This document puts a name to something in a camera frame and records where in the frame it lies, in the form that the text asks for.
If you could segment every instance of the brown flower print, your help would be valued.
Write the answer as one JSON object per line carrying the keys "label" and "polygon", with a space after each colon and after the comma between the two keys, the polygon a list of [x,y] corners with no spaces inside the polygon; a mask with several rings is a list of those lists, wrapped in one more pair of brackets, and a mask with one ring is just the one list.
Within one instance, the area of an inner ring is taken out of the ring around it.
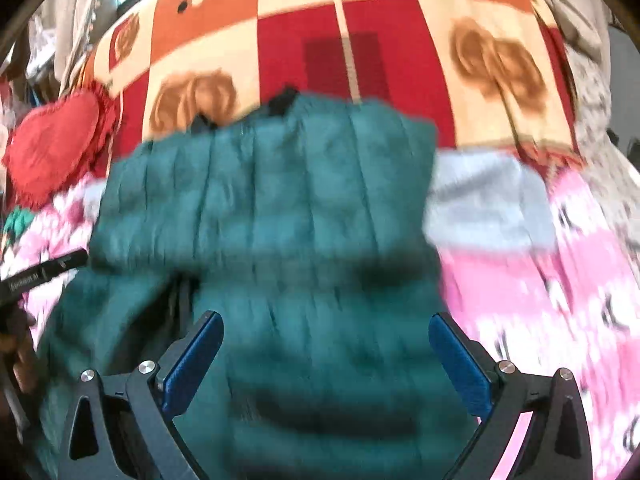
{"label": "brown flower print", "polygon": [[545,109],[546,85],[533,56],[519,41],[498,40],[475,20],[458,21],[451,33],[451,59],[458,73],[486,99],[510,92],[523,110]]}
{"label": "brown flower print", "polygon": [[116,37],[113,49],[115,51],[116,61],[121,62],[133,49],[140,31],[140,17],[138,13],[132,14],[127,18],[127,23],[122,27]]}
{"label": "brown flower print", "polygon": [[160,85],[149,131],[161,139],[186,130],[198,114],[222,126],[233,118],[237,97],[231,76],[222,70],[171,74]]}

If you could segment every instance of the bed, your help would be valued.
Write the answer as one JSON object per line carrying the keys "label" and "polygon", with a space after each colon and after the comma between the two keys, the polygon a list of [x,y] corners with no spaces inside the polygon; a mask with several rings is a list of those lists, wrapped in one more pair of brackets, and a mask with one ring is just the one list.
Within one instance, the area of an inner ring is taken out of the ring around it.
{"label": "bed", "polygon": [[[570,362],[594,477],[613,480],[640,445],[640,188],[605,132],[605,14],[601,0],[142,0],[96,43],[72,87],[97,81],[118,102],[98,176],[140,142],[196,118],[229,124],[287,86],[377,98],[432,120],[440,148],[498,148],[535,168],[564,240],[558,253],[505,267],[443,250],[444,296],[494,358],[539,374]],[[545,270],[524,290],[513,269],[529,264]],[[491,265],[509,269],[494,290],[513,287],[511,308],[464,301],[477,291],[473,274]],[[571,275],[556,280],[562,294],[550,273]],[[541,306],[523,316],[532,290]],[[495,480],[506,478],[524,424]]]}

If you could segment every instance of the pink blanket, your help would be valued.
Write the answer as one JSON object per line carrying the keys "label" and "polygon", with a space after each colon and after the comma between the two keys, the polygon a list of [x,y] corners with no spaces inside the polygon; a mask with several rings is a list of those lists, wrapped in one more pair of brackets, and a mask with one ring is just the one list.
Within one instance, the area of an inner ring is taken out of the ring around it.
{"label": "pink blanket", "polygon": [[[490,256],[441,250],[443,296],[471,339],[526,373],[570,368],[590,427],[594,478],[615,478],[640,444],[640,290],[575,171],[549,190],[558,250]],[[529,422],[494,473],[504,480]]]}

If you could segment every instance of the light blue cloth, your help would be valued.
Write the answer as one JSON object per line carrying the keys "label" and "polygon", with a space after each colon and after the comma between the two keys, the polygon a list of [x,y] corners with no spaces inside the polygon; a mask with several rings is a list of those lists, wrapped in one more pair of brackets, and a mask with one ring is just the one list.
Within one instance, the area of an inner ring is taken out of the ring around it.
{"label": "light blue cloth", "polygon": [[507,153],[439,150],[427,204],[424,234],[437,247],[513,253],[556,246],[544,181]]}

